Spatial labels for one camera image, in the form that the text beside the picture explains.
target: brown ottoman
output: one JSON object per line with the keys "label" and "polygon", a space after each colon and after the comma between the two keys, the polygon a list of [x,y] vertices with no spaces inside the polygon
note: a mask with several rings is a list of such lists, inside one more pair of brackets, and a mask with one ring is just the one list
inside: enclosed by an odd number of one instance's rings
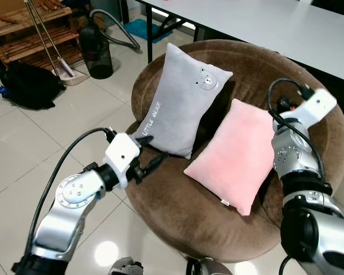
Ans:
{"label": "brown ottoman", "polygon": [[[272,170],[263,183],[251,215],[242,217],[183,170],[212,138],[233,98],[268,109],[268,87],[277,78],[292,78],[312,88],[323,85],[289,59],[243,42],[210,40],[181,49],[197,60],[231,70],[233,76],[201,119],[191,160],[169,157],[142,184],[130,183],[126,193],[156,235],[191,257],[208,256],[222,262],[258,257],[280,241],[283,195],[276,173]],[[132,111],[136,122],[128,133],[133,133],[148,113],[164,59],[163,55],[149,64],[134,84]],[[302,101],[289,83],[278,85],[273,102],[281,95]],[[335,191],[344,175],[344,116],[339,106],[310,128],[310,138],[322,154],[327,181]],[[140,160],[145,165],[157,154],[146,148]]]}

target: pillow tag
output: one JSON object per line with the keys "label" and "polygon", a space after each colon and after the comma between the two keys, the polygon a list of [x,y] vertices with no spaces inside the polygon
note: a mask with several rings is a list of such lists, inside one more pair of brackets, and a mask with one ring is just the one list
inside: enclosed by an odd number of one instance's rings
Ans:
{"label": "pillow tag", "polygon": [[224,205],[229,206],[229,202],[227,202],[227,201],[225,201],[225,200],[223,200],[223,199],[222,199],[220,202],[223,203]]}

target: white tile floor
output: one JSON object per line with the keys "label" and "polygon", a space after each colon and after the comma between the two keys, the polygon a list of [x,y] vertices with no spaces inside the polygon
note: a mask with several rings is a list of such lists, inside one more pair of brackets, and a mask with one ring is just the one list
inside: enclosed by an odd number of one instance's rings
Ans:
{"label": "white tile floor", "polygon": [[[118,39],[122,37],[114,28],[111,34]],[[0,275],[12,274],[12,263],[22,256],[34,208],[50,173],[70,142],[93,127],[112,126],[117,131],[124,131],[134,122],[131,90],[138,74],[147,65],[146,42],[140,38],[138,42],[141,54],[111,45],[114,75],[106,80],[89,78],[68,87],[55,100],[55,108],[30,111],[0,96]],[[154,45],[154,57],[164,53],[168,42],[180,46],[192,42],[192,37],[175,30]],[[77,69],[87,72],[84,64]],[[72,151],[55,182],[81,171],[84,165],[93,161],[100,163],[106,148],[107,142],[100,133],[85,139]],[[344,183],[335,197],[344,206]],[[49,198],[45,209],[51,202]],[[114,249],[102,251],[105,247]],[[107,256],[99,257],[99,252]],[[185,259],[148,229],[126,193],[118,190],[108,194],[87,217],[84,235],[67,274],[106,275],[113,261],[125,256],[141,261],[146,275],[185,274]],[[284,257],[278,245],[262,257],[227,266],[235,275],[276,274]],[[285,274],[304,275],[304,271],[291,261]]]}

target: blue object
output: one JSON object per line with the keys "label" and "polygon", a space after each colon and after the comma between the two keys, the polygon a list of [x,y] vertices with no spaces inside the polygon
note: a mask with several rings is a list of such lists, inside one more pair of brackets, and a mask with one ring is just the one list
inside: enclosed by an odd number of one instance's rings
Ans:
{"label": "blue object", "polygon": [[[145,20],[142,20],[142,19],[136,19],[132,22],[129,22],[127,24],[124,25],[125,29],[137,36],[137,37],[140,37],[142,39],[145,39],[147,40],[148,39],[148,36],[147,36],[147,21]],[[156,24],[152,24],[152,34],[153,35],[156,35],[159,31],[159,26],[156,25]],[[163,38],[169,36],[170,34],[172,33],[172,31],[162,35],[161,37],[158,37],[157,39],[155,39],[153,41],[153,43],[157,43],[159,42],[160,40],[162,40]]]}
{"label": "blue object", "polygon": [[4,86],[0,86],[0,94],[2,97],[8,97],[9,91]]}

